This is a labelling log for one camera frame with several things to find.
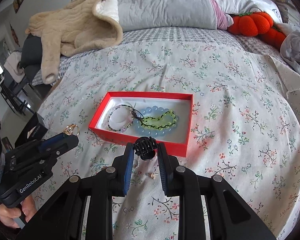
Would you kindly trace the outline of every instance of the pumpkin plush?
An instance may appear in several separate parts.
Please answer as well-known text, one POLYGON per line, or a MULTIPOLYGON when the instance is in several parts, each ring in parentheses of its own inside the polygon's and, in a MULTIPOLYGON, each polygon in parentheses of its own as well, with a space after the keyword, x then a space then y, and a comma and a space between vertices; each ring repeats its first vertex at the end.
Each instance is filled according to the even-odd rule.
POLYGON ((275 29, 271 16, 265 12, 241 14, 233 17, 234 24, 228 27, 228 31, 236 35, 244 35, 259 38, 280 50, 286 36, 275 29))

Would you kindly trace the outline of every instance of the floral bedsheet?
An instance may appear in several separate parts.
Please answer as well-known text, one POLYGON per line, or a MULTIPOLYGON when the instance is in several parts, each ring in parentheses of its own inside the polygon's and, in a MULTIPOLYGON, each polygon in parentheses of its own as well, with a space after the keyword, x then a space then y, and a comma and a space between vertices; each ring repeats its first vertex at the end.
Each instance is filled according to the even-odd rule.
MULTIPOLYGON (((80 142, 34 193, 37 206, 69 176, 95 175, 123 154, 123 146, 88 130, 107 91, 192 93, 191 137, 179 162, 198 175, 223 176, 284 239, 300 213, 300 89, 287 88, 278 64, 237 45, 173 41, 136 42, 77 58, 39 114, 49 128, 46 137, 76 123, 80 142), (290 93, 299 96, 288 102, 290 93)), ((296 82, 297 74, 291 75, 296 82)), ((177 239, 178 198, 165 197, 160 176, 149 176, 159 173, 156 157, 135 161, 128 195, 113 198, 114 239, 177 239)), ((206 218, 205 204, 203 211, 206 218)))

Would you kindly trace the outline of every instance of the dark gray cushion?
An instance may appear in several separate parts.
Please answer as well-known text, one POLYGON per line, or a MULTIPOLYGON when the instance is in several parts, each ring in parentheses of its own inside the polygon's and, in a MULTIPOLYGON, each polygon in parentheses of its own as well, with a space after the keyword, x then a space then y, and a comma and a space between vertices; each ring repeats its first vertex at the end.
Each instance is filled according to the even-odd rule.
POLYGON ((35 65, 35 64, 39 64, 40 66, 41 60, 42 60, 41 38, 29 34, 25 42, 23 43, 20 67, 26 68, 28 65, 35 65))
POLYGON ((32 82, 33 78, 35 77, 37 72, 40 70, 40 68, 41 68, 41 62, 39 64, 27 65, 24 68, 26 77, 29 79, 30 82, 32 82))

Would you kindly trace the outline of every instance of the metal screw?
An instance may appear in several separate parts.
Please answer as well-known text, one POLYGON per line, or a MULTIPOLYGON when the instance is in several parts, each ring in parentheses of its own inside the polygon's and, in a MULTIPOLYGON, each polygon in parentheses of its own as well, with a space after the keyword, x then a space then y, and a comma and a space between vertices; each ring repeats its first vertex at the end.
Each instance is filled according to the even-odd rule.
POLYGON ((213 180, 216 182, 221 182, 222 181, 222 177, 220 175, 214 175, 213 176, 213 180))
POLYGON ((72 182, 72 183, 75 183, 79 180, 79 177, 78 176, 71 176, 69 181, 72 182))
POLYGON ((106 168, 106 172, 114 173, 115 172, 115 167, 110 166, 110 167, 106 168))
POLYGON ((178 166, 178 167, 176 167, 176 171, 177 172, 185 172, 186 168, 184 166, 178 166))

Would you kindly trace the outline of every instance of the human hand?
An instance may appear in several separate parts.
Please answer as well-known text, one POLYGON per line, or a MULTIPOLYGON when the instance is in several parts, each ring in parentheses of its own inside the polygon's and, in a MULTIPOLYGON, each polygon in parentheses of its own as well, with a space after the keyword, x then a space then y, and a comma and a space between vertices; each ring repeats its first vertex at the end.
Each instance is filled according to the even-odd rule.
MULTIPOLYGON (((28 196, 21 203, 22 211, 26 215, 28 222, 37 212, 32 196, 28 196)), ((19 228, 18 224, 13 220, 21 216, 21 210, 18 208, 7 208, 5 205, 0 205, 0 221, 7 227, 19 228)))

